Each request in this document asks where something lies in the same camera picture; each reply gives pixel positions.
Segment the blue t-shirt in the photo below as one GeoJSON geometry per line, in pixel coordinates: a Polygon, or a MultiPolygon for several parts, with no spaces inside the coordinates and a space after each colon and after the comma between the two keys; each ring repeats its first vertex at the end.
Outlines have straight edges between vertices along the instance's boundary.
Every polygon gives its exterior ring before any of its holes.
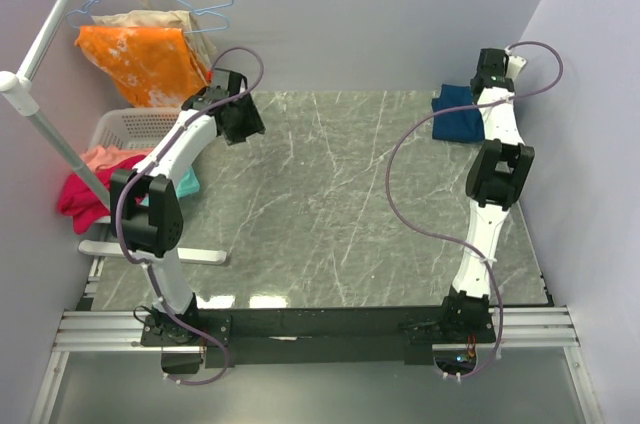
{"type": "Polygon", "coordinates": [[[432,138],[455,143],[479,143],[485,139],[481,113],[472,107],[468,86],[442,84],[440,93],[431,101],[432,138]]]}

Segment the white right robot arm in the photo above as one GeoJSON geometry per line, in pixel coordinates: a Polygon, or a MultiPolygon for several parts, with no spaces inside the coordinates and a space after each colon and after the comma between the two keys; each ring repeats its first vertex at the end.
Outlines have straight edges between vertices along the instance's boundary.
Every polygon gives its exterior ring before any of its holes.
{"type": "Polygon", "coordinates": [[[484,141],[465,184],[470,223],[463,257],[438,321],[440,334],[452,343],[492,330],[489,304],[498,241],[535,157],[533,148],[524,144],[514,112],[514,81],[525,64],[505,50],[483,48],[470,81],[484,141]]]}

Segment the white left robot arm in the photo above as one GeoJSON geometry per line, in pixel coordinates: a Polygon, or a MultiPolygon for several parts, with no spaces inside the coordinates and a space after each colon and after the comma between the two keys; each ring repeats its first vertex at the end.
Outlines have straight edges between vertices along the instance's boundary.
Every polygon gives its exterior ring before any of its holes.
{"type": "Polygon", "coordinates": [[[113,235],[124,257],[142,268],[153,292],[149,330],[179,346],[209,338],[177,250],[184,228],[177,186],[214,139],[234,145],[264,133],[251,90],[241,73],[215,69],[211,84],[186,100],[152,151],[110,179],[113,235]]]}

